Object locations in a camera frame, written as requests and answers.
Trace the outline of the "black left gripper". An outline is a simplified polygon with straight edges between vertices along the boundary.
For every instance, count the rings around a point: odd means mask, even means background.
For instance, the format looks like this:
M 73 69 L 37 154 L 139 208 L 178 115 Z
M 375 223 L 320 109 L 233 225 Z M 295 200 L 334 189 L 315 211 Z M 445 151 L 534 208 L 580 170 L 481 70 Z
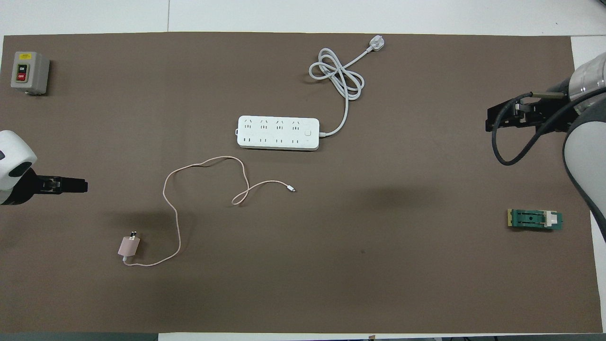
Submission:
M 51 183 L 50 186 L 59 186 L 44 188 L 44 194 L 58 196 L 63 193 L 88 192 L 88 183 L 85 179 L 44 176 L 44 181 Z M 34 195 L 39 194 L 44 187 L 44 181 L 32 168 L 28 169 L 11 190 L 1 190 L 0 205 L 12 206 L 27 202 Z

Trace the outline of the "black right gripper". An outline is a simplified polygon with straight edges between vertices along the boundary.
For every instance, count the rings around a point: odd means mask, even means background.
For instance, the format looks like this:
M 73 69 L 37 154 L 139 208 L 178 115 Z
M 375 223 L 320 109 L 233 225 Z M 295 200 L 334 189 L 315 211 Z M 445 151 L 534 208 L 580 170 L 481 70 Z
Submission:
M 534 127 L 538 130 L 569 102 L 567 94 L 533 94 L 524 99 L 508 99 L 487 109 L 485 131 L 493 132 L 506 127 Z M 505 110 L 504 118 L 497 122 L 496 117 L 502 110 Z M 573 121 L 574 109 L 569 108 L 555 118 L 546 132 L 567 132 Z

